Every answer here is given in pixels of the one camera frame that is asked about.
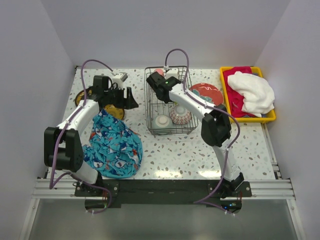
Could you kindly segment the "pink cup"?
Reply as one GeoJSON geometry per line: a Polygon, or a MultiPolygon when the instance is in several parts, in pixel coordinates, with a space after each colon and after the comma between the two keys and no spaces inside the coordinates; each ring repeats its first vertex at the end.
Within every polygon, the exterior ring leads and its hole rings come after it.
{"type": "Polygon", "coordinates": [[[161,68],[156,68],[156,69],[154,70],[154,72],[155,72],[155,73],[158,73],[158,74],[161,75],[161,76],[164,76],[164,75],[165,75],[164,70],[161,69],[161,68]]]}

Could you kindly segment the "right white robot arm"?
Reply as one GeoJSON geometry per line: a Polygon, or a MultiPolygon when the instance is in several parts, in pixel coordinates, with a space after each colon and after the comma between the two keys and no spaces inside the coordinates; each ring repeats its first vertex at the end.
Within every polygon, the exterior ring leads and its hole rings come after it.
{"type": "Polygon", "coordinates": [[[221,167],[221,184],[223,192],[230,197],[241,190],[244,176],[232,152],[232,145],[240,135],[240,125],[237,124],[237,134],[231,140],[231,115],[224,105],[214,105],[191,90],[185,82],[175,77],[166,79],[158,72],[146,78],[146,82],[154,91],[158,100],[164,103],[175,102],[190,111],[201,121],[201,138],[211,146],[221,167]]]}

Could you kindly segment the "pale green bowl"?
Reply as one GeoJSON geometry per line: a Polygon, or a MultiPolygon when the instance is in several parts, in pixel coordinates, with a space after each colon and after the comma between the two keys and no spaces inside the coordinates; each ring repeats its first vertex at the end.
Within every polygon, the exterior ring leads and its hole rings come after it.
{"type": "Polygon", "coordinates": [[[151,126],[154,130],[164,131],[171,129],[173,127],[173,122],[169,116],[160,114],[152,120],[151,126]]]}

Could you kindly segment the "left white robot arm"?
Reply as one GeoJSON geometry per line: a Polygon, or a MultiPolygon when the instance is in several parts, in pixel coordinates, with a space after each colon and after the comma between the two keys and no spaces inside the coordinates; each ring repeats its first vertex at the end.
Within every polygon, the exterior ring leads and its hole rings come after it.
{"type": "Polygon", "coordinates": [[[44,163],[51,168],[49,187],[52,189],[59,181],[55,171],[63,171],[65,175],[86,184],[86,191],[92,196],[99,196],[104,184],[99,181],[99,173],[84,160],[81,134],[98,113],[106,105],[131,110],[138,108],[129,86],[123,87],[113,83],[104,75],[93,78],[91,93],[83,92],[83,99],[70,116],[56,127],[47,127],[44,131],[44,163]]]}

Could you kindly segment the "blue patterned bowl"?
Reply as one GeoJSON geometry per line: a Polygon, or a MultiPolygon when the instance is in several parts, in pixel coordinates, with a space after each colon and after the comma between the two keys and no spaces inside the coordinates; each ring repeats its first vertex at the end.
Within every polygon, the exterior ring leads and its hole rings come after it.
{"type": "Polygon", "coordinates": [[[169,117],[174,124],[185,125],[191,120],[192,115],[191,112],[187,110],[185,107],[181,105],[176,105],[170,111],[169,117]]]}

